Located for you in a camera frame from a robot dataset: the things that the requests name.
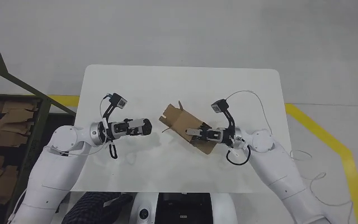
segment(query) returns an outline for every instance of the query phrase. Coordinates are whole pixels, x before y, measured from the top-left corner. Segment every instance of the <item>cable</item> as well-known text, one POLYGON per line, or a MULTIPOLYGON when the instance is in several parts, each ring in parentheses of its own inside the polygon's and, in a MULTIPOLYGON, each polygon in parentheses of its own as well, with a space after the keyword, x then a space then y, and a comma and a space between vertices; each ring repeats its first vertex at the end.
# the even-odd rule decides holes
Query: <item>cable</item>
POLYGON ((261 104, 262 112, 263 112, 263 115, 264 115, 264 117, 265 117, 267 126, 268 126, 268 128, 270 129, 270 132, 271 132, 271 134, 272 134, 272 129, 271 129, 271 126, 270 126, 269 122, 267 121, 267 117, 266 117, 265 110, 264 110, 264 108, 263 108, 262 101, 261 101, 260 97, 258 97, 258 95, 257 95, 255 92, 253 92, 253 91, 251 91, 251 90, 240 90, 240 91, 236 91, 236 92, 234 92, 233 94, 231 94, 230 96, 228 96, 225 100, 227 100, 227 99, 230 98, 232 95, 235 95, 235 94, 237 94, 237 93, 239 93, 239 92, 249 92, 249 93, 251 93, 251 94, 254 94, 254 95, 258 98, 258 100, 260 101, 260 104, 261 104))
MULTIPOLYGON (((106 95, 105 97, 103 97, 103 99, 102 99, 101 102, 100 102, 100 116, 101 116, 101 119, 103 118, 103 116, 102 116, 102 110, 101 110, 101 108, 102 108, 102 103, 103 103, 104 99, 107 98, 107 97, 108 97, 108 95, 106 95)), ((103 148, 107 148, 107 146, 108 146, 108 144, 107 144, 107 142, 106 142, 106 141, 107 141, 107 129, 104 128, 104 130, 105 130, 105 140, 104 140, 104 144, 103 144, 102 147, 101 147, 99 150, 97 150, 96 152, 92 152, 92 153, 88 153, 88 154, 75 154, 75 153, 63 152, 63 151, 58 150, 57 148, 55 148, 55 147, 53 147, 53 146, 45 146, 44 148, 50 148, 50 149, 55 150, 55 151, 57 151, 57 152, 60 152, 60 153, 62 153, 62 154, 72 155, 72 156, 89 156, 89 155, 93 155, 93 154, 98 153, 99 151, 101 151, 103 148)))
POLYGON ((229 154, 230 154, 231 150, 228 150, 228 153, 226 154, 226 159, 227 159, 231 164, 234 164, 234 165, 236 165, 236 166, 242 166, 242 165, 244 165, 244 164, 246 164, 246 163, 248 162, 248 160, 249 160, 249 158, 250 158, 250 155, 251 155, 251 149, 250 149, 250 146, 249 146, 249 145, 247 146, 247 149, 248 149, 247 158, 246 158, 246 160, 245 160, 244 162, 242 162, 242 163, 240 163, 240 164, 237 164, 237 163, 235 163, 235 162, 233 162, 233 161, 231 161, 231 160, 229 159, 229 154))
POLYGON ((11 223, 11 221, 13 220, 13 218, 15 217, 16 214, 16 208, 18 206, 18 203, 20 202, 21 198, 23 197, 23 195, 26 193, 27 188, 22 192, 22 194, 20 195, 20 197, 18 198, 15 207, 13 208, 13 212, 11 213, 11 215, 9 216, 9 219, 7 220, 7 224, 11 223))
MULTIPOLYGON (((308 155, 308 156, 310 157, 308 160, 310 160, 311 158, 313 158, 313 156, 312 156, 310 153, 308 153, 308 152, 305 152, 305 151, 302 151, 302 150, 292 150, 292 151, 290 152, 290 157, 291 157, 293 160, 305 161, 305 160, 301 160, 301 159, 294 158, 294 157, 292 156, 293 151, 302 152, 302 153, 308 155)), ((352 211, 353 211, 353 201, 352 201, 352 200, 346 201, 346 202, 341 203, 341 204, 328 204, 328 203, 322 201, 321 199, 319 199, 319 198, 315 195, 315 193, 313 192, 313 190, 312 190, 312 184, 313 184, 313 182, 316 181, 316 180, 323 179, 326 175, 327 175, 326 172, 320 172, 320 173, 319 173, 318 175, 316 175, 313 179, 305 178, 304 176, 301 176, 301 177, 302 177, 303 179, 310 180, 309 190, 311 191, 312 195, 313 195, 319 202, 321 202, 322 204, 324 204, 325 206, 340 207, 340 206, 345 206, 346 204, 350 204, 350 203, 351 203, 351 209, 350 209, 350 211, 349 211, 348 221, 347 221, 347 223, 349 224, 349 223, 350 223, 350 219, 351 219, 351 215, 352 215, 352 211)))

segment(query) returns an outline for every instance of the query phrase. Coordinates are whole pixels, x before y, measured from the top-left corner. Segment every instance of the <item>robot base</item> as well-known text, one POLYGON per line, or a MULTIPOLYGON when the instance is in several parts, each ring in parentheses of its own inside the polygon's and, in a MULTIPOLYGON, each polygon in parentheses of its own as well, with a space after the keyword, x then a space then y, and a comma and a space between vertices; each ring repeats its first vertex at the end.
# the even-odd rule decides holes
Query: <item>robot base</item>
POLYGON ((129 224, 205 223, 237 224, 229 194, 138 193, 129 224))

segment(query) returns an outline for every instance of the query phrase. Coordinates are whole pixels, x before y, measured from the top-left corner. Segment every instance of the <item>cardboard stack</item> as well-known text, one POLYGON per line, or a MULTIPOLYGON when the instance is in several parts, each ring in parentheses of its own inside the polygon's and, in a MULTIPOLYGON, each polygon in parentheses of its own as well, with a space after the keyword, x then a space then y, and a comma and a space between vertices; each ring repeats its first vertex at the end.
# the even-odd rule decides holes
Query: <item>cardboard stack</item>
POLYGON ((36 103, 0 102, 0 146, 19 147, 26 144, 33 122, 27 122, 34 116, 36 103))
MULTIPOLYGON (((26 144, 34 124, 28 120, 33 118, 36 106, 37 102, 0 101, 0 147, 14 147, 16 150, 21 144, 26 144)), ((6 158, 0 156, 0 204, 11 199, 18 175, 17 166, 2 167, 4 161, 6 158)))

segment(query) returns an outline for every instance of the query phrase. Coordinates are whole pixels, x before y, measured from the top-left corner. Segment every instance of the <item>dark green shelf frame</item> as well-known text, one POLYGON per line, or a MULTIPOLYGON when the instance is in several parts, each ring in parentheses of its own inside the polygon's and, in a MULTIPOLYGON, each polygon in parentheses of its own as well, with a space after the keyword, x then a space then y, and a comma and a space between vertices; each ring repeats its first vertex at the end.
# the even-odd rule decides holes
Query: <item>dark green shelf frame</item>
MULTIPOLYGON (((34 124, 34 128, 32 130, 31 137, 29 138, 29 141, 28 141, 28 144, 26 147, 26 155, 24 157, 21 168, 19 170, 18 181, 17 181, 15 189, 13 191, 11 200, 8 204, 7 214, 5 217, 6 218, 5 223, 6 223, 6 220, 10 216, 11 212, 13 211, 18 198, 20 197, 22 192, 26 189, 31 169, 33 168, 35 162, 37 161, 39 155, 41 154, 42 148, 39 148, 41 136, 43 135, 45 123, 46 123, 47 117, 49 115, 51 105, 54 105, 54 106, 62 109, 63 111, 65 111, 66 113, 68 113, 74 117, 76 117, 76 113, 74 111, 68 109, 64 105, 60 104, 59 102, 46 96, 39 90, 37 90, 37 89, 33 88, 32 86, 28 85, 27 83, 23 82, 22 80, 19 80, 15 76, 9 74, 1 53, 0 53, 0 76, 4 77, 5 79, 9 80, 10 82, 24 88, 25 90, 28 90, 29 92, 34 94, 34 96, 22 96, 21 95, 19 97, 21 97, 21 98, 36 97, 41 100, 41 104, 39 107, 39 113, 37 115, 37 121, 34 124)), ((14 97, 15 95, 0 95, 0 96, 1 97, 14 97)))

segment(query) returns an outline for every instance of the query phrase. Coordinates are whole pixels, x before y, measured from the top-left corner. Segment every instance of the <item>cardboard box on shelf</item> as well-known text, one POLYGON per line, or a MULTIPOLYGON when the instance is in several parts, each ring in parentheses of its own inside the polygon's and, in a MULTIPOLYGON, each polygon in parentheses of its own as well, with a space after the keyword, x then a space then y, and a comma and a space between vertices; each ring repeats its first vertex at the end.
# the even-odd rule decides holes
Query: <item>cardboard box on shelf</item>
POLYGON ((17 102, 17 101, 5 101, 3 102, 1 113, 5 114, 11 109, 26 109, 36 110, 37 103, 32 102, 17 102))
POLYGON ((0 146, 19 147, 26 144, 27 137, 15 132, 5 132, 0 130, 0 146))
POLYGON ((0 119, 0 127, 5 123, 25 122, 34 116, 34 112, 25 109, 10 109, 0 119))
POLYGON ((159 118, 163 124, 168 126, 170 129, 174 130, 178 133, 182 138, 187 140, 193 146, 198 148, 205 154, 210 154, 214 149, 216 143, 215 142, 205 142, 205 141, 195 141, 193 142, 193 136, 190 136, 185 133, 187 128, 198 129, 202 125, 208 126, 205 122, 202 122, 189 112, 183 109, 179 101, 179 107, 175 108, 173 105, 169 104, 163 115, 159 118))
POLYGON ((6 204, 10 199, 17 182, 17 166, 6 166, 0 176, 0 204, 6 204))
POLYGON ((34 122, 5 123, 0 127, 0 130, 30 135, 29 130, 33 124, 34 122))

